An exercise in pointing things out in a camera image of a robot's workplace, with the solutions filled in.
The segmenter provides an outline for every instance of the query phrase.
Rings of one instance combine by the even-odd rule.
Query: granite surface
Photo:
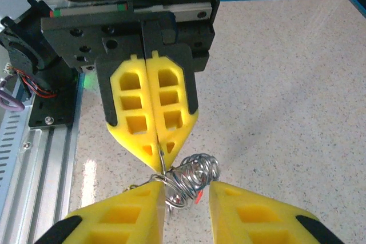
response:
[[[221,178],[309,210],[345,243],[366,243],[366,20],[348,0],[224,2],[200,116],[178,155],[214,155]],[[70,210],[152,170],[108,133],[86,76]],[[212,243],[208,190],[176,211],[164,243]]]

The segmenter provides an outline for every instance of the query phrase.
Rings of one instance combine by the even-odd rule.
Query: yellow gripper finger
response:
[[[70,213],[82,221],[63,244],[161,244],[164,214],[164,186],[150,182]]]
[[[215,244],[320,243],[300,223],[302,219],[319,223],[314,215],[272,198],[212,182],[209,204]],[[322,224],[319,229],[327,230]]]
[[[170,168],[198,117],[198,108],[189,111],[186,81],[184,68],[157,51],[146,61],[132,55],[110,77],[118,123],[108,130],[157,172],[162,170],[157,145]]]

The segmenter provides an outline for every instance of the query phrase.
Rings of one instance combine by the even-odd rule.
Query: coiled wire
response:
[[[208,154],[193,154],[183,159],[179,167],[173,167],[163,174],[153,174],[149,182],[165,184],[165,203],[173,208],[184,208],[188,199],[196,199],[198,192],[218,180],[220,165]]]

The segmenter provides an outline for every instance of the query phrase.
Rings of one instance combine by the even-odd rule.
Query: purple cable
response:
[[[25,108],[24,104],[2,90],[2,88],[5,87],[6,82],[9,81],[12,77],[13,75],[8,75],[3,81],[0,82],[0,107],[3,107],[5,110],[8,111],[22,111]],[[15,106],[6,104],[4,102],[4,99],[9,101],[9,103],[14,104]]]

